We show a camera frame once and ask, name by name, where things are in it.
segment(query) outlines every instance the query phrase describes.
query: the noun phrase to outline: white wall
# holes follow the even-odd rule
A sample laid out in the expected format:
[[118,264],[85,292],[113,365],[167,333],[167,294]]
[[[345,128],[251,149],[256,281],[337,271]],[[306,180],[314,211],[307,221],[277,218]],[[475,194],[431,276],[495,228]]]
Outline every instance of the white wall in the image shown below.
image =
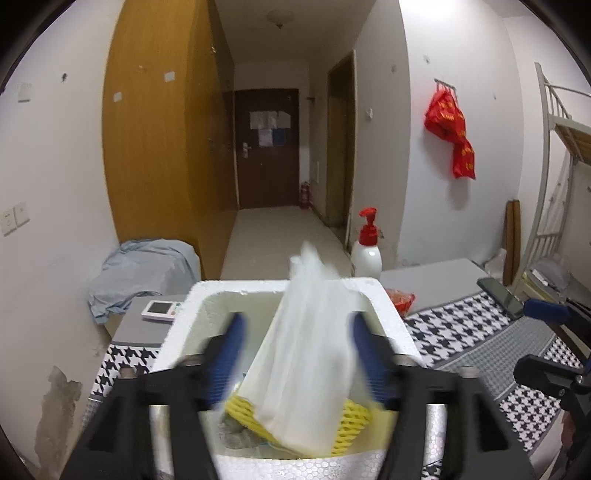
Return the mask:
[[[540,88],[534,62],[541,64],[546,78],[555,85],[591,93],[591,87],[585,80],[575,60],[556,35],[535,17],[512,17],[505,19],[521,79],[521,91],[524,110],[524,152],[519,200],[521,202],[522,249],[525,248],[531,233],[535,207],[540,189],[540,176],[543,154],[543,119]],[[591,99],[575,93],[558,91],[569,114],[575,121],[591,125]],[[552,132],[550,138],[550,175],[545,207],[555,191],[558,174],[568,155],[566,148]],[[576,170],[578,176],[587,175],[584,167]],[[589,193],[582,187],[585,180],[577,178],[579,186],[572,198],[573,208],[567,218],[569,225],[563,239],[563,252],[572,257],[571,268],[577,278],[591,288],[591,223],[588,218]]]
[[[408,169],[410,84],[404,26],[398,2],[359,1],[336,23],[310,61],[310,115],[313,202],[326,208],[327,78],[329,70],[355,49],[358,80],[357,164],[353,185],[352,238],[365,206],[378,208],[376,223],[385,268],[395,264]],[[374,118],[365,112],[372,108]]]
[[[411,143],[402,265],[490,257],[522,161],[521,89],[503,20],[481,0],[400,0],[408,43]],[[454,179],[452,145],[424,129],[434,79],[457,88],[476,181]]]
[[[0,96],[0,210],[24,200],[31,216],[0,237],[0,423],[33,462],[52,366],[83,383],[79,420],[105,348],[86,286],[117,246],[101,110],[122,4],[77,0],[33,44]],[[33,85],[30,103],[17,103],[22,82]]]
[[236,63],[234,89],[297,88],[300,91],[300,183],[310,180],[310,74],[308,63],[246,61]]

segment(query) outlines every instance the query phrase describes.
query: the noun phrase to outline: smartphone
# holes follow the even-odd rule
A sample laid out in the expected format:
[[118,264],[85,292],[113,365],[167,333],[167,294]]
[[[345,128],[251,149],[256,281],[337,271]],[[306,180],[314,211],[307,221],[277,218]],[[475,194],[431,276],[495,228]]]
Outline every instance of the smartphone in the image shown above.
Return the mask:
[[501,282],[485,277],[478,279],[476,284],[495,299],[511,320],[523,317],[523,304]]

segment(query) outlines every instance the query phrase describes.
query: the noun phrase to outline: white plastic bag on bed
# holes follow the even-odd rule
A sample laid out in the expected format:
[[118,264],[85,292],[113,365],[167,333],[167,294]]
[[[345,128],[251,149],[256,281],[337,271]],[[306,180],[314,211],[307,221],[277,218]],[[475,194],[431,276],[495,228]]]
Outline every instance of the white plastic bag on bed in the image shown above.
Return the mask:
[[307,244],[290,276],[238,395],[283,446],[330,456],[355,372],[350,317],[361,299]]

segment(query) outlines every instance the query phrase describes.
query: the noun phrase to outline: metal bed frame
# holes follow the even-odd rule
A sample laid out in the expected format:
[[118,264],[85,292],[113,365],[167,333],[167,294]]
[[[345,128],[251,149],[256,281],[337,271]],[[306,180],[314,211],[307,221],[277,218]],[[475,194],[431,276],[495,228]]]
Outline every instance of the metal bed frame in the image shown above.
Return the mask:
[[[527,269],[536,260],[547,257],[555,253],[560,247],[560,242],[564,234],[564,227],[566,224],[566,217],[568,215],[570,199],[573,189],[573,168],[578,161],[582,161],[587,165],[591,165],[591,155],[581,148],[581,137],[586,137],[591,140],[591,127],[583,125],[572,120],[572,116],[567,112],[566,107],[560,100],[556,90],[565,90],[568,92],[578,93],[585,97],[591,98],[591,94],[580,92],[572,88],[554,85],[548,81],[542,72],[542,67],[539,63],[535,64],[535,69],[538,76],[538,84],[540,86],[540,95],[542,100],[542,115],[544,124],[544,147],[542,157],[542,175],[540,178],[540,191],[538,194],[538,203],[535,209],[534,221],[531,228],[530,237],[525,247],[525,252],[521,258],[519,269],[514,278],[512,291],[517,293],[524,283],[524,274]],[[540,223],[544,211],[546,194],[548,190],[548,171],[550,169],[550,132],[555,131],[567,150],[570,153],[569,171],[567,177],[566,196],[563,200],[563,214],[558,231],[540,232]],[[552,205],[556,198],[550,199]]]

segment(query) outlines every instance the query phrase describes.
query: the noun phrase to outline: blue handle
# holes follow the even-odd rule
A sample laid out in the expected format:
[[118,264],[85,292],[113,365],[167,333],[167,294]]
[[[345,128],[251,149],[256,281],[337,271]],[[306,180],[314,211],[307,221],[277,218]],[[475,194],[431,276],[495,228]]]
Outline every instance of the blue handle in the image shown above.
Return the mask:
[[570,320],[569,308],[549,301],[529,299],[523,304],[523,314],[544,323],[564,325]]

